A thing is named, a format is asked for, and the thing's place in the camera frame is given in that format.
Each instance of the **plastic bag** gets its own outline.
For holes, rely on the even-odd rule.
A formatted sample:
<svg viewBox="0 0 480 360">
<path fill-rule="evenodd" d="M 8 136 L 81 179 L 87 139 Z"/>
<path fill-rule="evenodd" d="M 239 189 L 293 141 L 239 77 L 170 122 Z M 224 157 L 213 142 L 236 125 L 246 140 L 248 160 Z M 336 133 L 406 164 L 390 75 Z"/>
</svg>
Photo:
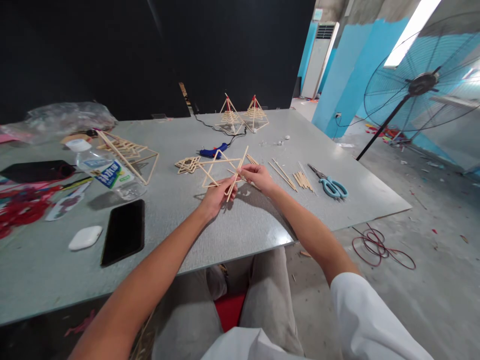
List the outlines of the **plastic bag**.
<svg viewBox="0 0 480 360">
<path fill-rule="evenodd" d="M 62 102 L 30 110 L 24 121 L 2 125 L 0 130 L 37 145 L 92 128 L 111 129 L 118 123 L 107 107 L 97 102 Z"/>
</svg>

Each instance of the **bottle cap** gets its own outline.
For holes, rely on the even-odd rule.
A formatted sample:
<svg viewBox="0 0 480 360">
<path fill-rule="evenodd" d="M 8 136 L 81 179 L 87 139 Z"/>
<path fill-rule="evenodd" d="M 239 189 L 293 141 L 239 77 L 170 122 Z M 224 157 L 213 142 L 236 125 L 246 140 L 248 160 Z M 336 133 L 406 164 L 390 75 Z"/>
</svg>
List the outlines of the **bottle cap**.
<svg viewBox="0 0 480 360">
<path fill-rule="evenodd" d="M 76 153 L 88 150 L 92 147 L 92 145 L 90 145 L 88 142 L 86 142 L 83 139 L 70 140 L 65 145 L 67 145 L 70 148 L 70 150 Z"/>
</svg>

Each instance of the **table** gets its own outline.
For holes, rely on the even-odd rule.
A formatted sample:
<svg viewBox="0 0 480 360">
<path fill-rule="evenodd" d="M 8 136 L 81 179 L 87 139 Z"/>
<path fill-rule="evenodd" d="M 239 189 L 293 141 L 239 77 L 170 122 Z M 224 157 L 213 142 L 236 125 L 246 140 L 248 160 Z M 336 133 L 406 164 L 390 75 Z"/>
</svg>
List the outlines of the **table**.
<svg viewBox="0 0 480 360">
<path fill-rule="evenodd" d="M 248 153 L 266 164 L 273 179 L 300 204 L 318 216 L 332 231 L 354 226 L 411 206 L 380 179 L 355 161 L 325 134 L 295 110 L 269 110 L 270 124 L 253 134 L 234 140 L 225 152 L 229 158 Z M 218 114 L 198 116 L 207 124 L 219 122 Z M 205 177 L 177 174 L 174 163 L 195 155 L 204 146 L 218 147 L 228 142 L 221 132 L 213 131 L 194 117 L 172 121 L 124 121 L 112 132 L 159 152 L 145 200 L 145 247 L 114 265 L 100 267 L 110 211 L 122 200 L 94 181 L 85 199 L 62 219 L 16 228 L 0 240 L 0 324 L 32 317 L 76 303 L 110 294 L 128 273 L 172 232 L 200 203 Z M 276 145 L 283 140 L 284 145 Z M 0 145 L 0 168 L 18 162 L 63 159 L 73 164 L 75 154 L 59 143 L 35 147 L 12 142 Z M 285 172 L 299 171 L 303 164 L 318 196 L 297 186 L 293 191 L 268 165 L 275 158 Z M 343 201 L 329 198 L 313 176 L 307 163 L 343 183 L 349 197 Z M 213 167 L 215 179 L 230 176 L 227 164 Z M 84 174 L 75 175 L 78 179 Z M 295 235 L 271 201 L 247 183 L 239 183 L 236 199 L 220 211 L 217 219 L 201 233 L 183 262 L 185 273 L 233 259 L 250 256 L 290 244 Z M 96 244 L 71 252 L 68 244 L 85 227 L 104 228 Z"/>
</svg>

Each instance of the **blue-handled scissors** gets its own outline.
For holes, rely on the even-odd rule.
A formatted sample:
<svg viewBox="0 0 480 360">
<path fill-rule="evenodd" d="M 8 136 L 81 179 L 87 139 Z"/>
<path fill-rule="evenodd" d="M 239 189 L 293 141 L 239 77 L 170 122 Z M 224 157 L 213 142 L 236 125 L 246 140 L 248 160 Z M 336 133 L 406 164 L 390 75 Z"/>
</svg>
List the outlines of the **blue-handled scissors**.
<svg viewBox="0 0 480 360">
<path fill-rule="evenodd" d="M 349 195 L 349 192 L 341 183 L 332 180 L 330 176 L 325 176 L 325 174 L 323 174 L 321 171 L 318 171 L 315 166 L 310 164 L 308 164 L 308 166 L 320 178 L 319 183 L 322 183 L 323 190 L 329 197 L 334 199 L 344 199 Z"/>
</svg>

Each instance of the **white air conditioner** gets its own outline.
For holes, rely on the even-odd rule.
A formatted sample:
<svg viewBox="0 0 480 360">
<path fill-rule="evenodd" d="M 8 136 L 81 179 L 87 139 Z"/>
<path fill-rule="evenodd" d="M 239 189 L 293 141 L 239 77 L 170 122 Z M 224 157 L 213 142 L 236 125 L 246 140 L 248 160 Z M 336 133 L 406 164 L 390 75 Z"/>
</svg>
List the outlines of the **white air conditioner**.
<svg viewBox="0 0 480 360">
<path fill-rule="evenodd" d="M 315 40 L 308 61 L 301 96 L 315 99 L 319 92 L 320 82 L 329 62 L 330 53 L 334 46 L 335 37 L 339 30 L 338 22 L 320 22 L 316 28 Z"/>
</svg>

